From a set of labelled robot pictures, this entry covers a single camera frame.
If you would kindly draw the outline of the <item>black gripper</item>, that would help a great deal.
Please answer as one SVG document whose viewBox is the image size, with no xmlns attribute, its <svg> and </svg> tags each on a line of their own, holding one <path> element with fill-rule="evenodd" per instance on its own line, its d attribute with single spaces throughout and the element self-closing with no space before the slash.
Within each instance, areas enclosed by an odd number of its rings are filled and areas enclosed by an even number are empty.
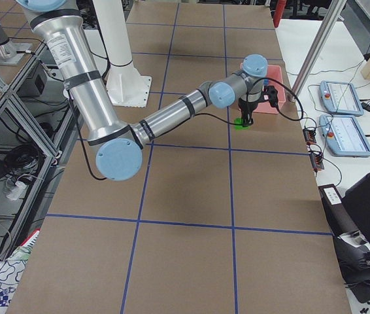
<svg viewBox="0 0 370 314">
<path fill-rule="evenodd" d="M 256 94 L 244 94 L 238 100 L 241 118 L 246 125 L 253 125 L 252 113 L 272 113 L 278 108 L 278 91 L 274 86 L 268 85 Z"/>
</svg>

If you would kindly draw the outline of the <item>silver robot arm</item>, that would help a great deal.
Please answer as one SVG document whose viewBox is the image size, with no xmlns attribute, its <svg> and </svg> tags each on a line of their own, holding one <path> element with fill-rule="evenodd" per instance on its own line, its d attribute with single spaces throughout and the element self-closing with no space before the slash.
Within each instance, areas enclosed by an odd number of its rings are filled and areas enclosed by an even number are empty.
<svg viewBox="0 0 370 314">
<path fill-rule="evenodd" d="M 96 149 L 95 163 L 107 179 L 123 181 L 140 170 L 145 144 L 193 118 L 209 105 L 220 109 L 237 103 L 243 125 L 252 124 L 259 103 L 278 107 L 278 93 L 267 77 L 267 60 L 247 56 L 238 71 L 224 80 L 204 82 L 193 92 L 136 124 L 120 120 L 115 104 L 145 104 L 150 78 L 133 65 L 120 1 L 95 1 L 94 9 L 111 62 L 107 80 L 97 69 L 75 1 L 21 1 L 32 31 L 41 36 L 63 77 L 69 101 L 78 107 Z"/>
</svg>

